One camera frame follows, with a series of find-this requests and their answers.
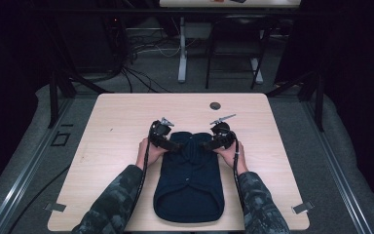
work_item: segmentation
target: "gray carpet floor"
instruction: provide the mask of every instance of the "gray carpet floor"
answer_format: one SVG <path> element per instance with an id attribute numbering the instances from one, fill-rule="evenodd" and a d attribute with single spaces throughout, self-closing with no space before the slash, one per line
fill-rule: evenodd
<path id="1" fill-rule="evenodd" d="M 179 54 L 167 57 L 162 54 L 164 51 L 140 53 L 133 64 L 126 64 L 126 67 L 145 73 L 148 77 L 129 76 L 129 85 L 129 80 L 121 73 L 96 84 L 115 93 L 129 93 L 130 87 L 134 93 L 151 93 L 151 89 L 148 88 L 151 79 L 160 84 L 158 86 L 152 82 L 151 87 L 162 93 L 268 93 L 275 88 L 274 78 L 285 46 L 282 40 L 271 40 L 261 69 L 264 84 L 258 85 L 254 90 L 249 88 L 250 79 L 211 80 L 210 88 L 206 90 L 205 44 L 205 41 L 192 41 L 188 49 L 187 80 L 183 84 L 177 82 Z M 90 80 L 97 77 L 96 74 L 86 75 Z M 147 86 L 141 83 L 140 79 L 144 80 Z M 59 97 L 61 107 L 65 111 L 52 130 L 47 129 L 50 123 L 49 88 L 47 86 L 37 92 L 38 110 L 0 178 L 0 211 L 25 165 L 37 153 L 41 153 L 43 157 L 37 163 L 36 171 L 32 173 L 33 177 L 13 212 L 5 216 L 5 220 L 0 217 L 0 230 L 3 230 L 3 233 L 10 231 L 18 217 L 12 233 L 52 233 L 47 228 L 50 212 L 45 211 L 43 207 L 56 201 L 66 177 L 66 173 L 61 172 L 74 157 L 96 99 L 93 91 L 79 83 L 74 85 L 79 94 L 74 99 Z M 315 205 L 308 213 L 310 227 L 296 233 L 357 233 L 355 223 L 329 169 L 326 153 L 316 135 L 315 126 L 310 122 L 312 116 L 306 112 L 305 107 L 311 105 L 299 102 L 295 97 L 297 91 L 298 87 L 294 87 L 280 97 L 269 99 L 302 199 Z M 325 99 L 323 111 L 324 134 L 374 233 L 374 194 L 355 166 L 355 151 L 349 135 L 329 98 Z M 54 146 L 56 134 L 69 135 L 64 146 Z M 46 184 L 49 186 L 28 205 Z"/>

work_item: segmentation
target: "camouflage jacket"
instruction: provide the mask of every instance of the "camouflage jacket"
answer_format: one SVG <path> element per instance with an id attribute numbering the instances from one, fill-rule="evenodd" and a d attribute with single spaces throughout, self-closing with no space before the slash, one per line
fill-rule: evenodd
<path id="1" fill-rule="evenodd" d="M 130 219 L 142 170 L 129 165 L 102 192 L 72 233 L 123 233 Z M 256 173 L 239 176 L 245 233 L 290 233 L 267 187 Z"/>

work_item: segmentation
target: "chair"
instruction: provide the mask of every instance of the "chair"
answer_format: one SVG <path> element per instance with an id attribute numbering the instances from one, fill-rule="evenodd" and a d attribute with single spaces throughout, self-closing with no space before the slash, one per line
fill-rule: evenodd
<path id="1" fill-rule="evenodd" d="M 227 16 L 217 20 L 210 32 L 206 50 L 208 53 L 206 89 L 208 89 L 210 71 L 251 71 L 253 72 L 251 89 L 253 89 L 270 34 L 277 24 L 276 19 L 265 16 Z M 229 58 L 228 63 L 231 63 L 231 58 L 248 58 L 251 69 L 238 70 L 236 67 L 211 69 L 215 56 Z"/>

